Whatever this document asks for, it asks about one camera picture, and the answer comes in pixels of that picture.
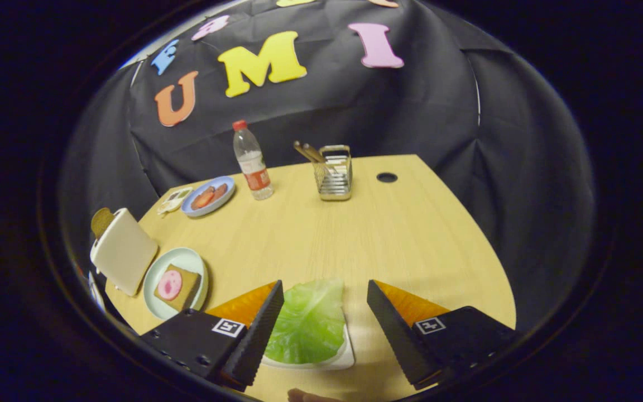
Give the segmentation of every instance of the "slice of bread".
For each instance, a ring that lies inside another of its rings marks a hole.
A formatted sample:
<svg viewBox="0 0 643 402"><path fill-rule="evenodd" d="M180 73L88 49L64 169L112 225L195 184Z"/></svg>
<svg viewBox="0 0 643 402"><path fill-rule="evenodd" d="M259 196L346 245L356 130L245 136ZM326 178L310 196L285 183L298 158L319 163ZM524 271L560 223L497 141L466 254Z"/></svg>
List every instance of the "slice of bread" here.
<svg viewBox="0 0 643 402"><path fill-rule="evenodd" d="M180 273L182 278L180 293L178 293L177 297L173 300L165 300L161 297L160 293L158 293L158 286L156 285L153 295L158 299L163 300L166 304L177 311L185 310L192 305L192 301L197 294L197 290L200 288L200 274L186 271L172 264L168 265L168 269L166 269L165 272L168 272L169 270L176 270Z"/></svg>

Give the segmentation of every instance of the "letter m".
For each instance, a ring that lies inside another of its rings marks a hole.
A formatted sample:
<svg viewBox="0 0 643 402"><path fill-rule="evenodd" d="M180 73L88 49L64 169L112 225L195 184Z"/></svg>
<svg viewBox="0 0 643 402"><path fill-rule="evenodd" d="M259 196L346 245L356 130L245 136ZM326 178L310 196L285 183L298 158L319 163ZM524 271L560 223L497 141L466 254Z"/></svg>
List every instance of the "letter m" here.
<svg viewBox="0 0 643 402"><path fill-rule="evenodd" d="M272 82L289 81L306 76L306 69L299 65L294 52L294 39L297 36L295 31L275 33L266 39L260 54L257 55L242 46L220 54L217 60L225 64L229 83L225 95L232 98L249 90L249 84L242 79L242 74L261 87L265 83L270 66Z"/></svg>

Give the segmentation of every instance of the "wire basket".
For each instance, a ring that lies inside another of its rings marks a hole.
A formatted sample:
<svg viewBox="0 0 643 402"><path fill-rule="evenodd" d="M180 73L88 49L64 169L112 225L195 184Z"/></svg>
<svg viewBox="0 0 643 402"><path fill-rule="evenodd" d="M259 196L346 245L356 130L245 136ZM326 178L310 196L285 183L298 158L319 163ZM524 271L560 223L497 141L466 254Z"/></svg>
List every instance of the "wire basket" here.
<svg viewBox="0 0 643 402"><path fill-rule="evenodd" d="M352 197L352 150L348 145L328 145L319 149L326 160L315 162L314 179L324 201L343 201Z"/></svg>

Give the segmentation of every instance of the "white toaster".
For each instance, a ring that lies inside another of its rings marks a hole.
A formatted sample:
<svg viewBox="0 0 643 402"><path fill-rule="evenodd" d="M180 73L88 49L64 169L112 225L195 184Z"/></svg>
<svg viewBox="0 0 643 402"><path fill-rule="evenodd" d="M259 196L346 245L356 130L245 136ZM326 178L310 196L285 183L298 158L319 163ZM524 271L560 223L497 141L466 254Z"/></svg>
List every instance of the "white toaster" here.
<svg viewBox="0 0 643 402"><path fill-rule="evenodd" d="M118 209L104 234L91 248L91 262L128 296L138 286L158 252L158 244L143 231L127 208Z"/></svg>

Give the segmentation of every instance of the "chopsticks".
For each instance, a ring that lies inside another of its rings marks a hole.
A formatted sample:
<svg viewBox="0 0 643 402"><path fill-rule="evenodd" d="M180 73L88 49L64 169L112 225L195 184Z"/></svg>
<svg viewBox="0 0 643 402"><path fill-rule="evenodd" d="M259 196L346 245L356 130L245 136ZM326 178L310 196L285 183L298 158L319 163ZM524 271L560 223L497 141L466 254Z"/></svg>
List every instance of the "chopsticks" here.
<svg viewBox="0 0 643 402"><path fill-rule="evenodd" d="M295 142L293 143L293 146L294 146L294 148L297 150L297 152L301 153L301 155L302 155L303 157L307 158L307 159L309 160L309 162L312 162L312 163L316 163L316 162L323 162L323 160L322 160L322 161L316 160L316 159L315 159L315 158L313 158L311 155L309 155L309 153L306 153L306 151L304 150L304 148L302 147L302 145L299 143L299 141L295 141Z"/></svg>
<svg viewBox="0 0 643 402"><path fill-rule="evenodd" d="M327 158L324 158L322 154L319 153L318 150L316 150L316 148L312 147L312 145L306 143L302 145L299 141L294 141L292 145L297 150L297 152L301 153L305 158L309 160L309 162L320 163L329 175L332 174L332 170L334 171L333 175L339 174L336 167L331 167L332 170L329 170L329 167L327 166Z"/></svg>

